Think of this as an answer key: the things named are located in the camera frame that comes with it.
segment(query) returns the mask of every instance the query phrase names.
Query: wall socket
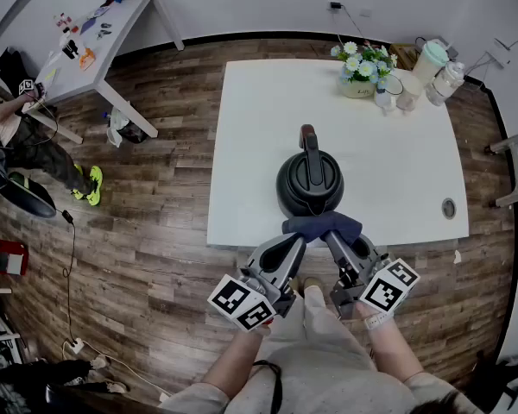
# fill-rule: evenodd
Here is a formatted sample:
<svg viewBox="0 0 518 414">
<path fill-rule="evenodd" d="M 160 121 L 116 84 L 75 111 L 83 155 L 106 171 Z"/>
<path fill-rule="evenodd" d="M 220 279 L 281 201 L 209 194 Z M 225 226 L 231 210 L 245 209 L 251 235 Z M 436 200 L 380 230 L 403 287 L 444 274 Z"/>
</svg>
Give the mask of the wall socket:
<svg viewBox="0 0 518 414">
<path fill-rule="evenodd" d="M 342 4 L 340 2 L 328 2 L 328 11 L 332 12 L 333 14 L 337 14 L 340 9 L 342 9 Z"/>
</svg>

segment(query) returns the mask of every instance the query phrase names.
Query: black kettle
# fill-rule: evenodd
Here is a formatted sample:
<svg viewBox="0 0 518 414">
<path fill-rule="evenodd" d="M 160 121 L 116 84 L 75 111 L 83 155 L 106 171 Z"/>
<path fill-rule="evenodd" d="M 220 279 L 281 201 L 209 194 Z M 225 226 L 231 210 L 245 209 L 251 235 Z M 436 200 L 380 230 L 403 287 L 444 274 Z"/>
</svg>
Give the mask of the black kettle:
<svg viewBox="0 0 518 414">
<path fill-rule="evenodd" d="M 319 150 L 311 124 L 301 126 L 300 147 L 304 151 L 282 164 L 276 177 L 282 212 L 291 217 L 317 216 L 334 210 L 344 195 L 344 177 L 338 163 Z"/>
</svg>

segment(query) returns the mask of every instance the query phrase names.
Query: person's arm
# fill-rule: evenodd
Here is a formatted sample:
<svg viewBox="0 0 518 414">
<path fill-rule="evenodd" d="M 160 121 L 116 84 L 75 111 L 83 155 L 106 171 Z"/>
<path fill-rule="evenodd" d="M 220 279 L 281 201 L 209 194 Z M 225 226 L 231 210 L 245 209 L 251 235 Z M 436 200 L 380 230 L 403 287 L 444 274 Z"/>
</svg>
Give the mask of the person's arm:
<svg viewBox="0 0 518 414">
<path fill-rule="evenodd" d="M 362 302 L 357 302 L 356 308 L 362 319 L 378 313 Z M 369 338 L 378 371 L 394 376 L 401 382 L 424 371 L 393 318 L 369 330 Z"/>
<path fill-rule="evenodd" d="M 257 351 L 261 347 L 262 335 L 256 329 L 250 333 L 238 331 L 229 347 L 209 369 L 202 383 L 208 383 L 224 392 L 230 399 L 242 390 L 248 381 Z"/>
<path fill-rule="evenodd" d="M 29 94 L 24 93 L 23 95 L 20 95 L 14 100 L 4 101 L 3 103 L 0 103 L 0 122 L 6 121 L 20 108 L 22 108 L 25 103 L 28 103 L 30 101 L 33 101 L 33 98 Z"/>
</svg>

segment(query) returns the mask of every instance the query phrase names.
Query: white desk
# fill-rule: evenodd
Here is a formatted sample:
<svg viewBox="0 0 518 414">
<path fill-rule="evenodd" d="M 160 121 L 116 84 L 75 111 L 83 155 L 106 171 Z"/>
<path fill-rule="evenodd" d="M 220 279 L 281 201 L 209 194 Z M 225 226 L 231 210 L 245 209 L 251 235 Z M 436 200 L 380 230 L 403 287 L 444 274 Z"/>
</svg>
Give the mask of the white desk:
<svg viewBox="0 0 518 414">
<path fill-rule="evenodd" d="M 423 95 L 413 112 L 385 116 L 372 98 L 340 94 L 341 66 L 336 60 L 227 64 L 207 243 L 255 247 L 281 233 L 286 218 L 276 199 L 276 174 L 300 151 L 306 123 L 343 172 L 344 197 L 336 210 L 363 223 L 373 243 L 468 235 L 463 172 L 446 107 Z M 451 220 L 441 210 L 446 198 L 457 206 Z"/>
<path fill-rule="evenodd" d="M 53 70 L 57 69 L 54 83 L 50 87 L 46 95 L 46 103 L 57 103 L 69 97 L 73 97 L 80 93 L 94 90 L 99 92 L 106 100 L 121 110 L 130 120 L 136 124 L 140 129 L 146 132 L 149 136 L 155 138 L 157 136 L 157 129 L 154 128 L 146 119 L 140 115 L 130 104 L 125 101 L 110 85 L 108 85 L 104 78 L 111 62 L 115 58 L 118 49 L 123 44 L 127 34 L 135 24 L 140 14 L 144 11 L 150 2 L 154 3 L 155 8 L 163 22 L 167 33 L 174 40 L 174 44 L 179 50 L 184 48 L 179 32 L 167 12 L 167 7 L 162 0 L 126 0 L 121 3 L 113 2 L 110 9 L 102 16 L 96 19 L 96 23 L 87 29 L 82 35 L 80 34 L 82 24 L 79 25 L 79 31 L 76 34 L 71 34 L 69 38 L 73 38 L 77 45 L 84 43 L 96 55 L 96 61 L 91 64 L 85 71 L 79 67 L 79 59 L 70 60 L 64 53 L 61 52 L 58 44 L 54 48 L 54 57 L 60 53 L 60 57 L 53 63 L 49 63 L 50 59 L 44 67 L 42 67 L 37 82 L 41 82 Z M 111 31 L 111 34 L 105 35 L 98 40 L 98 32 L 102 29 L 102 23 L 109 23 L 110 28 L 106 30 Z M 38 121 L 46 124 L 49 128 L 55 129 L 54 121 L 49 118 L 34 113 L 36 106 L 29 106 L 25 104 L 24 112 L 31 112 L 31 115 Z M 75 135 L 73 132 L 66 130 L 63 127 L 58 129 L 58 133 L 66 136 L 72 141 L 80 144 L 82 138 Z"/>
</svg>

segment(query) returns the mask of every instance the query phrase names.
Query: black strap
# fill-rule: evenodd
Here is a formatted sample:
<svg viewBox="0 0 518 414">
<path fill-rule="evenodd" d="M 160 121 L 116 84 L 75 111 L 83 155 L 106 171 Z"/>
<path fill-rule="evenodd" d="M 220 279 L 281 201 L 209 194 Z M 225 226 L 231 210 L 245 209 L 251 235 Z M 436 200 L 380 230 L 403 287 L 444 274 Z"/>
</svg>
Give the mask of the black strap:
<svg viewBox="0 0 518 414">
<path fill-rule="evenodd" d="M 273 401 L 270 404 L 270 414 L 277 414 L 282 406 L 282 370 L 281 368 L 269 361 L 257 361 L 253 366 L 266 365 L 275 374 L 275 391 L 273 392 Z"/>
</svg>

